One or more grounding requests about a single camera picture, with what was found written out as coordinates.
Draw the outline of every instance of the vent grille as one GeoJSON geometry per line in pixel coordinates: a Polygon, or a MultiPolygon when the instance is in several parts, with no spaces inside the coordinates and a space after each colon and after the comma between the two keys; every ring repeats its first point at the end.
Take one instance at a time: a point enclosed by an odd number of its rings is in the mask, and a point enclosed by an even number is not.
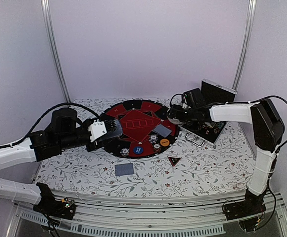
{"type": "MultiPolygon", "coordinates": [[[[40,214],[22,211],[21,217],[25,220],[47,226],[48,220],[40,214]]],[[[70,224],[67,228],[59,227],[60,230],[89,235],[92,237],[206,237],[225,234],[223,225],[215,225],[203,228],[169,231],[130,231],[114,230],[91,227],[81,224],[70,224]]]]}

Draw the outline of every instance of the floral tablecloth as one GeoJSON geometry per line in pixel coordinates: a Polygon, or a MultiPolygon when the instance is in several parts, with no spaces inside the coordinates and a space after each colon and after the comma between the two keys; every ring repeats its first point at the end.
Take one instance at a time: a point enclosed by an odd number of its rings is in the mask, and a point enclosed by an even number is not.
{"type": "MultiPolygon", "coordinates": [[[[128,99],[74,102],[100,114],[128,99]]],[[[169,104],[169,99],[151,100],[169,104]]],[[[81,108],[73,108],[82,121],[92,117],[81,108]]],[[[70,149],[43,161],[36,182],[60,191],[116,197],[212,195],[245,189],[254,164],[254,155],[242,130],[237,123],[229,122],[213,148],[194,146],[185,140],[185,133],[181,131],[176,142],[165,152],[138,160],[115,157],[103,149],[90,153],[84,147],[70,149]],[[181,161],[172,167],[169,155],[180,157],[181,161]],[[135,174],[116,177],[115,165],[126,163],[134,165],[135,174]]]]}

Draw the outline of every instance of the poker mat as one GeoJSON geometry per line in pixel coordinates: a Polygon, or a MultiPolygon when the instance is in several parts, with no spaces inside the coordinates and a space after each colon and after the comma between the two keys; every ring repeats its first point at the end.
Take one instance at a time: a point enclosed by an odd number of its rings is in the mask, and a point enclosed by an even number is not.
{"type": "Polygon", "coordinates": [[[167,150],[179,127],[167,119],[168,107],[150,100],[127,100],[105,110],[100,120],[119,120],[123,133],[104,150],[121,158],[147,158],[167,150]]]}

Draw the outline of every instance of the wall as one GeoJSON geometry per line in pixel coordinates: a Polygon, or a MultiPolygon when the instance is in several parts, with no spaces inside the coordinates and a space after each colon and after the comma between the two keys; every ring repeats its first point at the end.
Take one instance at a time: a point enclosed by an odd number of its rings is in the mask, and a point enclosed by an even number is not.
{"type": "Polygon", "coordinates": [[[50,1],[72,99],[169,97],[231,87],[248,0],[50,1]]]}
{"type": "MultiPolygon", "coordinates": [[[[254,26],[237,100],[255,100],[275,94],[287,100],[287,1],[257,1],[254,26]]],[[[286,126],[287,107],[276,101],[286,126]]],[[[252,136],[247,126],[246,132],[252,136]]],[[[287,206],[287,145],[278,158],[271,181],[287,206]]]]}
{"type": "MultiPolygon", "coordinates": [[[[22,137],[49,107],[63,102],[40,1],[0,1],[0,144],[22,137]]],[[[42,121],[40,128],[49,123],[42,121]]],[[[0,177],[29,182],[37,164],[15,166],[0,177]]],[[[0,237],[12,203],[0,200],[0,237]]]]}

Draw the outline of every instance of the black triangle dealer marker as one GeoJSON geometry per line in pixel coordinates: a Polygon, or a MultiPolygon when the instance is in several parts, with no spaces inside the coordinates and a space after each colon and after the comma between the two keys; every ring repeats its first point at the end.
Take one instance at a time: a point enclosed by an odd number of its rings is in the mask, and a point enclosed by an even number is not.
{"type": "Polygon", "coordinates": [[[168,157],[169,161],[171,162],[172,166],[176,166],[177,163],[181,160],[179,157],[168,157]]]}

